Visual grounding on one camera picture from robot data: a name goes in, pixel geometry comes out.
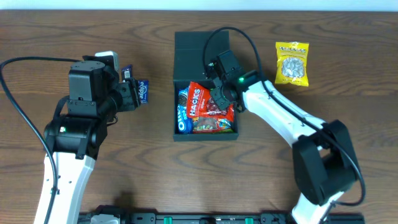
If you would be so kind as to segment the blue Eclipse gum pack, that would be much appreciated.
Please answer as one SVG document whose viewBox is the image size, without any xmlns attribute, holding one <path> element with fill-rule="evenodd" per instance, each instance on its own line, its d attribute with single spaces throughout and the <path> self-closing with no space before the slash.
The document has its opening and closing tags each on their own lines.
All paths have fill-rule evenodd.
<svg viewBox="0 0 398 224">
<path fill-rule="evenodd" d="M 138 81 L 138 94 L 141 104 L 148 104 L 149 102 L 149 81 L 139 80 Z"/>
</svg>

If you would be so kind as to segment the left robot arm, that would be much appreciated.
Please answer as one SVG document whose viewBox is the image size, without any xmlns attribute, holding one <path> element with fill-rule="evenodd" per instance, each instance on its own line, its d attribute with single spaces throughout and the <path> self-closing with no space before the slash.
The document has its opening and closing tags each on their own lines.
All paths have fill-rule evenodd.
<svg viewBox="0 0 398 224">
<path fill-rule="evenodd" d="M 86 184 L 93 171 L 108 126 L 117 113 L 141 104 L 139 84 L 119 76 L 116 52 L 84 56 L 69 71 L 69 95 L 56 107 L 45 127 L 50 155 L 45 171 L 35 223 L 76 223 Z"/>
</svg>

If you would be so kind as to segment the blue Oreo cookie pack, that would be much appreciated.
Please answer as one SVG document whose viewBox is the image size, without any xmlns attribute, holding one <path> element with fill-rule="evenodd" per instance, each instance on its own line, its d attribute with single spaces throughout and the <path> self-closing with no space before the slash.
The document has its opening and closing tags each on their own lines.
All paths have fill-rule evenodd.
<svg viewBox="0 0 398 224">
<path fill-rule="evenodd" d="M 193 132 L 193 121 L 187 116 L 188 91 L 189 87 L 178 91 L 177 126 L 180 134 L 191 134 Z"/>
</svg>

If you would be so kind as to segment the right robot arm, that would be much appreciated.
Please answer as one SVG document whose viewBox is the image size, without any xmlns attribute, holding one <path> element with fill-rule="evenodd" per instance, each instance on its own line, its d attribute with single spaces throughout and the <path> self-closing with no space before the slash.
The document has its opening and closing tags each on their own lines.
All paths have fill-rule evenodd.
<svg viewBox="0 0 398 224">
<path fill-rule="evenodd" d="M 327 123 L 281 95 L 261 70 L 245 72 L 227 50 L 203 64 L 220 109 L 229 105 L 258 115 L 289 144 L 300 197 L 291 212 L 295 223 L 323 223 L 331 208 L 356 181 L 362 181 L 347 127 Z"/>
</svg>

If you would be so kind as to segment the yellow Hacks candy bag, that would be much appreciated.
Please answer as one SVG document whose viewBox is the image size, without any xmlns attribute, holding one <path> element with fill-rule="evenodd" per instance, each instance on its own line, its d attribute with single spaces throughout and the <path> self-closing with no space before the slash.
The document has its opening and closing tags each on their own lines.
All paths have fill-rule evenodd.
<svg viewBox="0 0 398 224">
<path fill-rule="evenodd" d="M 276 42 L 277 73 L 275 84 L 309 86 L 307 58 L 309 43 Z"/>
</svg>

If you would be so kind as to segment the dark purple cookie bar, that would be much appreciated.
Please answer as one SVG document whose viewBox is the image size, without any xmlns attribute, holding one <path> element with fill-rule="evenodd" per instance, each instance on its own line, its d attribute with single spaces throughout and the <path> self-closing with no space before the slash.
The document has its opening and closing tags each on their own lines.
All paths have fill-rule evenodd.
<svg viewBox="0 0 398 224">
<path fill-rule="evenodd" d="M 130 82 L 134 78 L 132 76 L 132 65 L 129 64 L 121 69 L 122 82 Z"/>
</svg>

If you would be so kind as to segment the red Hacks candy bag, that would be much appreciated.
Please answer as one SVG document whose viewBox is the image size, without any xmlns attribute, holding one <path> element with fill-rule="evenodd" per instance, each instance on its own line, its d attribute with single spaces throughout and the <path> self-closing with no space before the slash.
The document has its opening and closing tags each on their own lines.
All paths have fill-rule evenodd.
<svg viewBox="0 0 398 224">
<path fill-rule="evenodd" d="M 210 95 L 210 90 L 198 83 L 190 82 L 187 98 L 187 116 L 189 118 L 204 117 L 234 121 L 234 109 L 233 105 L 229 105 L 225 110 L 219 109 Z"/>
</svg>

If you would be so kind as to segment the green Haribo worms bag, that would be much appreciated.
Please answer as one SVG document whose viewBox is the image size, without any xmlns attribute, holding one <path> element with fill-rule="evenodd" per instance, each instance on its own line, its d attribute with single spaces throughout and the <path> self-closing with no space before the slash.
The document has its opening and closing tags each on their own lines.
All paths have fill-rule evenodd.
<svg viewBox="0 0 398 224">
<path fill-rule="evenodd" d="M 193 134 L 230 133 L 233 131 L 232 122 L 221 118 L 193 118 Z"/>
</svg>

